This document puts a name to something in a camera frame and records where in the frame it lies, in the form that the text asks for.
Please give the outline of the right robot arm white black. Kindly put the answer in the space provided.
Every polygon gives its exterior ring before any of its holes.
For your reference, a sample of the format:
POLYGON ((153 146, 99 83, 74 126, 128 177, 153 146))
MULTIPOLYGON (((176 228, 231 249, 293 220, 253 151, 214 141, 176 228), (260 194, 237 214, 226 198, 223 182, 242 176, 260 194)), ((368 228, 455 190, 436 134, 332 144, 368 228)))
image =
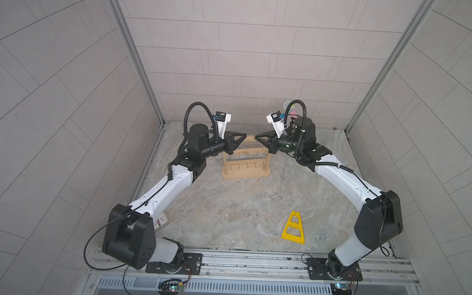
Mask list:
POLYGON ((289 102, 283 113, 273 112, 266 120, 273 130, 258 134, 255 139, 269 153, 289 154, 300 166, 326 178, 359 212, 353 234, 329 253, 323 266, 332 279, 341 280, 362 258, 402 233, 400 197, 392 190, 382 191, 364 181, 332 151, 317 143, 315 125, 301 100, 289 102))

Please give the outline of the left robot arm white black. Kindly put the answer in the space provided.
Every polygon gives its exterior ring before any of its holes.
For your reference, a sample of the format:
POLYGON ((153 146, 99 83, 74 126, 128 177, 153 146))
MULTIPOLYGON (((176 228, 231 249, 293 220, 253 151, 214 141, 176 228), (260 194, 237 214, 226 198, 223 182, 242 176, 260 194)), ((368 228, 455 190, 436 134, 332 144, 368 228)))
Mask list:
POLYGON ((123 267, 140 270, 149 263, 164 265, 168 271, 183 266, 184 246, 158 238, 155 223, 173 200, 192 185, 207 166, 207 158, 231 155, 246 134, 227 131, 228 114, 212 114, 203 102, 188 106, 183 121, 183 140, 177 155, 167 165, 167 174, 147 193, 129 205, 116 205, 102 226, 102 252, 123 267))

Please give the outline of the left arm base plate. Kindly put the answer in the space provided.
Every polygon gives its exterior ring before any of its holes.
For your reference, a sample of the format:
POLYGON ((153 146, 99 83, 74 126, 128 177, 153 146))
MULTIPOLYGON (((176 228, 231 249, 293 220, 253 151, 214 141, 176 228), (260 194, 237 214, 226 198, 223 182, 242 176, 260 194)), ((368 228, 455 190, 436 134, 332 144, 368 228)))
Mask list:
POLYGON ((184 253, 182 259, 175 258, 171 264, 164 262, 148 263, 146 273, 174 274, 174 275, 199 275, 203 261, 201 253, 184 253))

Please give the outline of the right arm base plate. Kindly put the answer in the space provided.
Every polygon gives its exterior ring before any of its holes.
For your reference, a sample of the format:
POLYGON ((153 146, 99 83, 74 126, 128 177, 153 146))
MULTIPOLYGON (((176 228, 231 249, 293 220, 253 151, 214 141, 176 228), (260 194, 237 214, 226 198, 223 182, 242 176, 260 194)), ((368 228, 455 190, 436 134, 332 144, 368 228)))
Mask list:
POLYGON ((329 264, 326 258, 304 258, 310 280, 361 282, 363 276, 358 263, 342 267, 329 264))

